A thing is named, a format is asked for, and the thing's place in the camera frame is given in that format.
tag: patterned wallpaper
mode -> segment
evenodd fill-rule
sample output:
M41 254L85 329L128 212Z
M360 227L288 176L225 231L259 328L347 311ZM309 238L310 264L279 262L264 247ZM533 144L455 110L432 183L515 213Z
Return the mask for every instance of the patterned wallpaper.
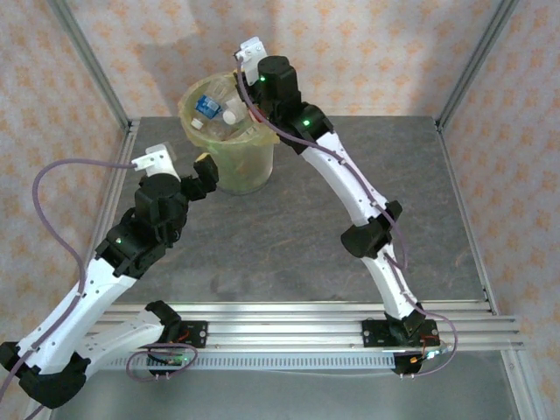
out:
M55 159L111 159L123 138L67 35L44 0L0 8L0 342L19 340L77 279L68 254L35 215L32 181ZM83 255L106 188L103 169L51 172L40 198L52 224ZM6 376L0 369L0 381ZM21 418L27 397L12 385L0 418Z
M560 3L520 2L445 133L500 310L560 412Z
M130 117L177 114L259 36L331 115L435 116L499 0L69 0Z

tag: translucent plastic bucket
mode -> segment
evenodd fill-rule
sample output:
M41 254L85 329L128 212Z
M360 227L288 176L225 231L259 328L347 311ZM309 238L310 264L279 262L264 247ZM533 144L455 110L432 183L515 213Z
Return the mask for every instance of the translucent plastic bucket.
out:
M208 151L218 166L218 187L227 193L247 194L263 187L272 173L274 144L278 137L263 124L253 125L239 136L219 141L191 125L196 101L207 85L218 77L227 77L235 85L231 73L218 73L192 85L178 103L178 114L188 139Z

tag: white bottle cap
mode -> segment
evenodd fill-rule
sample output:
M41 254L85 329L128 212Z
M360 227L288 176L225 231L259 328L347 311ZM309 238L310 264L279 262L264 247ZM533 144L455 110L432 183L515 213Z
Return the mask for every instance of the white bottle cap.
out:
M231 109L226 109L222 116L227 125L234 125L237 123L237 115Z
M196 129L196 130L200 130L202 128L202 126L204 125L204 123L199 120L198 118L193 118L191 120L191 125Z

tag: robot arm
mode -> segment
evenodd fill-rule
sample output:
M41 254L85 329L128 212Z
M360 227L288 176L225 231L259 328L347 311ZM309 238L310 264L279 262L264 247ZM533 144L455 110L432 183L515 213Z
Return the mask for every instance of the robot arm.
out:
M148 304L130 322L85 337L115 300L179 240L189 201L204 199L218 182L217 168L207 154L194 163L197 178L181 178L164 145L153 146L146 153L133 161L137 171L147 172L136 191L135 207L108 231L95 250L87 266L83 292L76 284L32 333L18 343L0 346L0 363L8 370L31 351L16 376L22 389L48 408L57 408L74 397L86 379L107 361L147 343L178 336L179 315L159 301ZM80 300L73 311L35 348L34 343L76 296Z
M344 204L353 225L342 234L342 243L371 273L381 293L392 334L402 342L407 341L425 316L411 303L420 305L404 280L396 278L386 257L395 258L390 230L391 221L396 221L402 211L400 204L388 202L366 181L325 114L301 100L296 70L286 57L268 56L258 38L241 44L235 57L241 62L244 86L242 89L238 83L238 91L245 102L249 99L258 107L260 115L255 118L266 118L279 128L280 140L310 163ZM315 147L297 143L282 133ZM328 151L338 156L335 158Z

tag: metal corner post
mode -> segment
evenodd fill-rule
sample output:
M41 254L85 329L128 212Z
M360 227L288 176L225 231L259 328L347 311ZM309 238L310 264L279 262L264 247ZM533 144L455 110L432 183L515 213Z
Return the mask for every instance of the metal corner post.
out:
M95 84L101 90L101 94L107 101L121 129L126 132L130 126L129 118L66 0L47 0L47 2L51 6L52 12L59 20L62 28L67 33L68 37L70 37L76 52L80 55L81 60L93 77Z
M465 70L463 70L455 88L451 92L451 96L444 105L444 109L436 119L437 131L444 131L449 124L449 121L452 119L457 107L465 97L466 91L473 83L474 78L482 67L487 55L490 53L490 50L500 36L502 29L514 12L517 3L519 3L519 0L502 0L500 2L498 9L490 20L490 24L484 31L482 38L474 49Z

